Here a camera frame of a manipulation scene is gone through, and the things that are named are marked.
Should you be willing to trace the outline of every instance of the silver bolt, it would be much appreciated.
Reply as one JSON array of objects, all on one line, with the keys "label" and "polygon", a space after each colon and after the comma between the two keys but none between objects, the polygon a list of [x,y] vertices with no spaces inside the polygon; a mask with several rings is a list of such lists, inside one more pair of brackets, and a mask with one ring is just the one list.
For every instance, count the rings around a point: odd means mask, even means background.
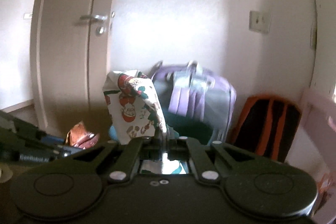
[{"label": "silver bolt", "polygon": [[216,180],[218,179],[219,174],[215,171],[205,171],[202,173],[202,178],[207,180]]},{"label": "silver bolt", "polygon": [[168,180],[165,180],[165,179],[160,180],[160,184],[162,184],[162,185],[166,185],[168,183],[169,183]]},{"label": "silver bolt", "polygon": [[150,184],[151,186],[154,186],[154,187],[157,187],[157,186],[160,185],[160,183],[159,183],[158,181],[151,181],[151,182],[149,182],[149,184]]},{"label": "silver bolt", "polygon": [[127,177],[125,172],[122,171],[114,171],[112,173],[110,173],[110,178],[113,180],[124,180]]}]

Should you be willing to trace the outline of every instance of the christmas gift bag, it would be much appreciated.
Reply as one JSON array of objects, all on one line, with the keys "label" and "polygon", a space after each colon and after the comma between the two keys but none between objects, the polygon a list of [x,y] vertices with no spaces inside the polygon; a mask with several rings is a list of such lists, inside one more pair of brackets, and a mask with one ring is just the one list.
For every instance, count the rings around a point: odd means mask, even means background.
[{"label": "christmas gift bag", "polygon": [[103,92],[121,144],[132,138],[154,136],[157,127],[167,131],[154,84],[140,71],[110,72]]}]

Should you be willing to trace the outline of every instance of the door handle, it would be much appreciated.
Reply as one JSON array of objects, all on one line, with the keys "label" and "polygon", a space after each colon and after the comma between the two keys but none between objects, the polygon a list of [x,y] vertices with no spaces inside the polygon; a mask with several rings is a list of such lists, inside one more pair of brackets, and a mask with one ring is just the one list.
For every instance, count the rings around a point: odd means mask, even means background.
[{"label": "door handle", "polygon": [[95,22],[104,23],[107,20],[108,16],[101,16],[101,15],[83,15],[79,19],[80,20],[92,20]]}]

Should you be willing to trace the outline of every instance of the orange and black backpack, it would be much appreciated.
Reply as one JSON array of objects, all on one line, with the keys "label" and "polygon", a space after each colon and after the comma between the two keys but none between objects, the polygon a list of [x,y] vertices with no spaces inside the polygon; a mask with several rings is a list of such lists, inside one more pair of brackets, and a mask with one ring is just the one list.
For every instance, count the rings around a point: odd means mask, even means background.
[{"label": "orange and black backpack", "polygon": [[231,143],[257,155],[284,162],[301,119],[299,107],[279,96],[247,99]]}]

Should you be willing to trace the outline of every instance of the purple strap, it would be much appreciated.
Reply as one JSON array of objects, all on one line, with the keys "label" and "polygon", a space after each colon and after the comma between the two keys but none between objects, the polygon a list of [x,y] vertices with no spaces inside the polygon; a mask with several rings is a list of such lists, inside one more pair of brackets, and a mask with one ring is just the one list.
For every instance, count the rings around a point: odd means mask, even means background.
[{"label": "purple strap", "polygon": [[174,87],[168,111],[184,117],[203,121],[205,93],[189,88]]}]

